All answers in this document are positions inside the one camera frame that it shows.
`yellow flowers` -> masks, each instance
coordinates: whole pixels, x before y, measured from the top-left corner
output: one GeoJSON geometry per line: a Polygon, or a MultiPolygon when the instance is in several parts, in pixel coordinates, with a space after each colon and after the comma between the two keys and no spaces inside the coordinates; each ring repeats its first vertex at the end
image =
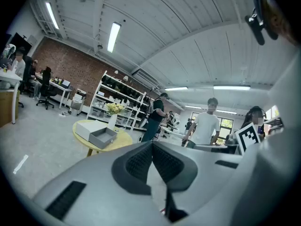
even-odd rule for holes
{"type": "Polygon", "coordinates": [[[121,104],[115,103],[106,104],[106,107],[110,115],[119,114],[124,109],[121,104]]]}

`air conditioner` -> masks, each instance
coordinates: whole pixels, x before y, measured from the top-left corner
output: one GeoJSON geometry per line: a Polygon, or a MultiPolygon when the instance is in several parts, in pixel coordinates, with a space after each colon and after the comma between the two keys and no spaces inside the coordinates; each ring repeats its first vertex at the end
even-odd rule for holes
{"type": "Polygon", "coordinates": [[[133,73],[133,77],[148,88],[159,88],[158,82],[143,70],[137,70],[133,73]]]}

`round yellow table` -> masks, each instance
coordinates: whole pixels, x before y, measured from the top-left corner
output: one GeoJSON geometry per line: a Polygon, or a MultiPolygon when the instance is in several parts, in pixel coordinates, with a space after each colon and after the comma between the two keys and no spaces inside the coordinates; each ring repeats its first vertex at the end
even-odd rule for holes
{"type": "MultiPolygon", "coordinates": [[[[81,120],[78,122],[83,123],[83,122],[90,122],[90,121],[93,121],[93,120],[81,120]]],[[[114,139],[114,141],[112,143],[108,144],[104,149],[100,149],[97,146],[93,145],[91,142],[86,141],[84,138],[82,138],[81,136],[76,134],[76,132],[75,132],[76,125],[77,125],[77,122],[73,124],[73,127],[72,127],[73,134],[79,142],[81,142],[84,146],[89,148],[87,157],[91,156],[93,150],[95,150],[97,153],[108,152],[108,151],[112,151],[112,150],[133,144],[133,140],[129,134],[127,134],[124,130],[122,130],[118,127],[114,127],[114,131],[119,130],[119,131],[116,131],[117,132],[116,138],[114,139]]]]}

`white desk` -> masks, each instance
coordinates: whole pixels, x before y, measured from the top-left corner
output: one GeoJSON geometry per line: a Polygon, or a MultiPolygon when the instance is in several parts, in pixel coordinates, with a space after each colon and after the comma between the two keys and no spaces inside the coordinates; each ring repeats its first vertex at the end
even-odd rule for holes
{"type": "Polygon", "coordinates": [[[162,128],[164,131],[166,131],[166,132],[168,132],[168,133],[170,133],[170,134],[172,134],[172,135],[175,135],[175,136],[177,136],[177,137],[179,137],[179,138],[181,138],[181,139],[183,139],[184,136],[185,136],[184,134],[181,134],[181,133],[177,133],[177,132],[171,131],[171,130],[168,129],[167,127],[161,126],[161,128],[162,128]]]}
{"type": "MultiPolygon", "coordinates": [[[[42,75],[39,74],[39,73],[36,73],[36,77],[39,78],[40,80],[43,79],[42,75]]],[[[66,104],[68,102],[71,90],[70,89],[65,89],[64,87],[62,87],[62,86],[60,86],[60,85],[58,85],[58,84],[56,84],[56,83],[54,83],[52,81],[49,81],[49,84],[52,85],[52,86],[55,86],[55,87],[57,87],[57,88],[59,88],[59,89],[61,89],[63,91],[63,95],[62,95],[60,106],[59,106],[60,109],[62,108],[62,103],[63,103],[64,97],[65,97],[65,92],[68,92],[66,101],[64,103],[64,106],[66,107],[66,104]]]]}
{"type": "Polygon", "coordinates": [[[12,71],[8,70],[6,73],[3,71],[3,69],[0,70],[0,80],[1,81],[7,81],[10,83],[16,83],[14,88],[14,94],[13,94],[13,104],[11,109],[11,122],[15,124],[16,122],[16,98],[17,98],[17,92],[19,88],[20,81],[22,80],[21,77],[17,76],[12,71]]]}
{"type": "MultiPolygon", "coordinates": [[[[177,133],[177,132],[174,132],[174,131],[171,131],[170,129],[164,127],[164,126],[161,126],[161,128],[170,133],[171,135],[174,135],[176,137],[179,137],[181,139],[184,138],[185,135],[181,134],[181,133],[177,133]]],[[[202,151],[211,151],[211,149],[226,149],[228,148],[226,145],[195,145],[193,149],[196,149],[196,150],[202,150],[202,151]]]]}

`gray box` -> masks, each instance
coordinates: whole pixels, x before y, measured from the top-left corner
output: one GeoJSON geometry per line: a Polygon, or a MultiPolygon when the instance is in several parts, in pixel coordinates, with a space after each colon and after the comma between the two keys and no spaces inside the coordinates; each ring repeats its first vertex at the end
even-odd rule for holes
{"type": "Polygon", "coordinates": [[[89,142],[97,146],[100,149],[104,149],[108,144],[111,143],[117,136],[117,132],[109,129],[103,128],[90,133],[89,142]]]}

